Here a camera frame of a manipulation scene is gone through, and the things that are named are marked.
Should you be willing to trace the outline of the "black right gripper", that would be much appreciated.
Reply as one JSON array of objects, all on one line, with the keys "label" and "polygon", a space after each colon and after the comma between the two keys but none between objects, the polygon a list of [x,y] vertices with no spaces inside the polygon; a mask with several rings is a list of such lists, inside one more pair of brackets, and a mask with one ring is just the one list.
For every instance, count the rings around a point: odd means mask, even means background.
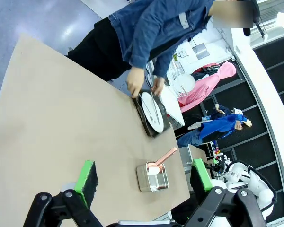
[{"label": "black right gripper", "polygon": [[213,166],[213,171],[217,173],[217,175],[223,175],[225,173],[225,170],[227,168],[227,165],[225,163],[216,163]]}]

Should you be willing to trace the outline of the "person's right hand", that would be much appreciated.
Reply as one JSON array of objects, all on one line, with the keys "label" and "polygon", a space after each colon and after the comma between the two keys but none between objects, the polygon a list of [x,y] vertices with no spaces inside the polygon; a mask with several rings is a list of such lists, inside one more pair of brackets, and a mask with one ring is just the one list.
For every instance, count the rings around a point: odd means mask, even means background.
[{"label": "person's right hand", "polygon": [[144,69],[132,67],[126,79],[127,89],[132,98],[136,98],[144,84]]}]

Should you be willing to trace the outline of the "person's left hand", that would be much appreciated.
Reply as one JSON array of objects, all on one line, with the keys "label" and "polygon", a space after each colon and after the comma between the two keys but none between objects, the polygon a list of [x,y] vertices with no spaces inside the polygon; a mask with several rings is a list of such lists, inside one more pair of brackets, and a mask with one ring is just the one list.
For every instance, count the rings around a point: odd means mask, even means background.
[{"label": "person's left hand", "polygon": [[165,85],[165,79],[163,77],[156,77],[153,83],[152,91],[154,95],[160,95]]}]

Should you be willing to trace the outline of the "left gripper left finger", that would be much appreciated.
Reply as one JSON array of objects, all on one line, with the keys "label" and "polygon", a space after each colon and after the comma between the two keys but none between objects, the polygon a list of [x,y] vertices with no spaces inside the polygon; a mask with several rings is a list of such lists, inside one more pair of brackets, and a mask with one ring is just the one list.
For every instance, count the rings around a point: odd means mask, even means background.
[{"label": "left gripper left finger", "polygon": [[68,219],[78,227],[102,226],[90,210],[97,185],[96,164],[87,160],[73,188],[56,196],[41,192],[34,197],[23,226],[59,227]]}]

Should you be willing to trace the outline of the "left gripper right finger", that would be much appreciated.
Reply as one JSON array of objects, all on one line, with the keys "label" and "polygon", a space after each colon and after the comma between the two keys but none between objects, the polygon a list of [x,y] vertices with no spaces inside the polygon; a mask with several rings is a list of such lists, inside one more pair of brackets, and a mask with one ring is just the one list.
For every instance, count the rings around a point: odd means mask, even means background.
[{"label": "left gripper right finger", "polygon": [[188,218],[186,227],[265,227],[256,197],[249,189],[235,193],[213,186],[201,159],[193,160],[190,184],[198,207]]}]

